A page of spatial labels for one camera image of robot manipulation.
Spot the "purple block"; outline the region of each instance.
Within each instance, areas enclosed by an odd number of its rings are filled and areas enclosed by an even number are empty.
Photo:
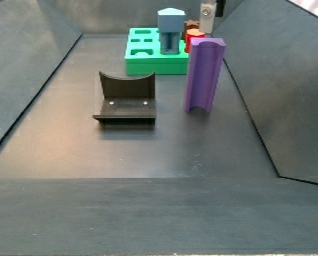
[[[211,111],[226,43],[222,38],[192,38],[189,48],[184,110]]]

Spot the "gray wall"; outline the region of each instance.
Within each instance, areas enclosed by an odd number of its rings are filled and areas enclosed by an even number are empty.
[[[0,140],[79,37],[45,0],[0,1]]]
[[[227,0],[224,17],[243,0]],[[49,0],[83,33],[127,33],[131,27],[155,27],[157,10],[172,7],[199,19],[200,0]],[[224,18],[216,18],[217,25]]]
[[[318,17],[246,0],[215,34],[280,176],[318,183]]]

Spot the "black holder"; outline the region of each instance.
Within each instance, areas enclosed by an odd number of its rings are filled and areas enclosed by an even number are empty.
[[[101,72],[99,74],[104,100],[100,114],[92,117],[104,124],[153,124],[155,73],[136,79],[115,78]]]

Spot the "toy block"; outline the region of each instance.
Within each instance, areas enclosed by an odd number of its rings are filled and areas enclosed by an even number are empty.
[[[184,110],[211,111],[226,43],[222,38],[192,38]]]
[[[188,29],[192,29],[192,28],[199,29],[199,21],[187,20],[187,21],[184,22],[184,31],[183,31],[183,33],[181,33],[181,40],[185,41],[185,31],[187,31]]]
[[[185,13],[181,10],[167,8],[157,11],[157,27],[160,33],[180,33],[184,30]]]
[[[179,54],[179,41],[184,30],[184,17],[184,11],[173,8],[157,11],[161,54]]]
[[[192,38],[204,38],[205,34],[199,31],[199,29],[192,28],[185,32],[185,52],[189,52],[191,39]]]
[[[157,28],[131,28],[124,54],[127,75],[183,75],[187,73],[188,54],[179,41],[179,54],[160,54]]]
[[[103,124],[155,121],[155,74],[136,78],[116,78],[99,73],[103,90],[100,114],[92,117]]]

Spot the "shape sorter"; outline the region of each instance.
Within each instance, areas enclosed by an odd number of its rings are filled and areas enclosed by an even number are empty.
[[[160,54],[157,28],[131,28],[124,54],[127,75],[184,75],[188,54],[184,41],[179,42],[179,54]]]

